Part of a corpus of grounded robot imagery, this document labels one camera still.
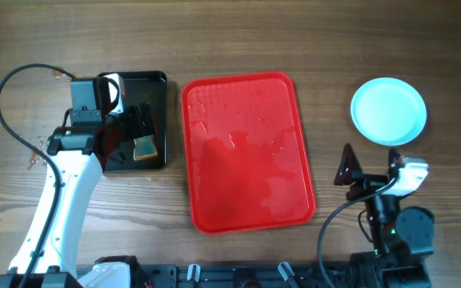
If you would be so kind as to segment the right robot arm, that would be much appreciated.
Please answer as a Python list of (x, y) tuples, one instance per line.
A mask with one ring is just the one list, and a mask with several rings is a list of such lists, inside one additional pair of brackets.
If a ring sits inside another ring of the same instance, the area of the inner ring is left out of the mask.
[(389, 150), (385, 174), (363, 172), (351, 145), (343, 154), (334, 184), (348, 186), (347, 202), (365, 205), (373, 246), (369, 252), (350, 256), (349, 287), (430, 287), (425, 259), (435, 249), (435, 216), (420, 206), (402, 208), (428, 176), (429, 165), (421, 158), (402, 156)]

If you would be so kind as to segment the orange green sponge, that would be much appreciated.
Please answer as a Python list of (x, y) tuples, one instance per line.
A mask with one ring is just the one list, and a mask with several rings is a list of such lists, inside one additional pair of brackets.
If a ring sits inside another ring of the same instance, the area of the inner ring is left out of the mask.
[(143, 161), (158, 156), (158, 149), (154, 143), (154, 136), (147, 135), (134, 140), (134, 159)]

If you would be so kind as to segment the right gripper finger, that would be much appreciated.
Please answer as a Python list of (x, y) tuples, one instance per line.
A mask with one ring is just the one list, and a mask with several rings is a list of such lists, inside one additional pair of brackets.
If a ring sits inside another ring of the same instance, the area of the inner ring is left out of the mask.
[(343, 153), (339, 168), (336, 172), (334, 185), (349, 186), (363, 179), (363, 171), (356, 158), (350, 143), (343, 147)]
[(388, 153), (388, 177), (398, 178), (399, 169), (402, 167), (400, 164), (401, 154), (395, 148), (390, 148)]

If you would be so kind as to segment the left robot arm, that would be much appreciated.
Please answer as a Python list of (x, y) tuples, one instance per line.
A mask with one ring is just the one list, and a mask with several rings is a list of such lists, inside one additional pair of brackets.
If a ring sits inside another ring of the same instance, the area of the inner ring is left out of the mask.
[(71, 124), (48, 139), (42, 196), (0, 287), (145, 287), (148, 277), (134, 256), (102, 257), (78, 276), (78, 243), (103, 173), (165, 165), (166, 79), (140, 73), (78, 78), (71, 95)]

